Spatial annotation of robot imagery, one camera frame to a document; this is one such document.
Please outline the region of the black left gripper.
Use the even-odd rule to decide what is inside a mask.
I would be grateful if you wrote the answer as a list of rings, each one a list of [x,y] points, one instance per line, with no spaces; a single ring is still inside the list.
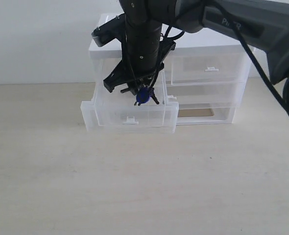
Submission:
[[[155,84],[158,73],[164,68],[164,59],[175,49],[176,37],[162,34],[162,24],[145,22],[135,25],[125,22],[125,37],[121,43],[122,60],[103,80],[112,93],[115,87],[126,85],[121,94],[150,95],[150,85]]]

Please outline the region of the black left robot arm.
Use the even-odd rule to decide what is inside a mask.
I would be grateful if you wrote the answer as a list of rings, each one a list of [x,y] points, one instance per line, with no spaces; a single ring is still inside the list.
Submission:
[[[181,33],[209,28],[238,40],[262,80],[289,116],[289,4],[269,0],[122,0],[123,13],[93,31],[101,47],[117,39],[122,60],[104,79],[112,92],[126,84],[141,105],[153,98],[163,61]]]

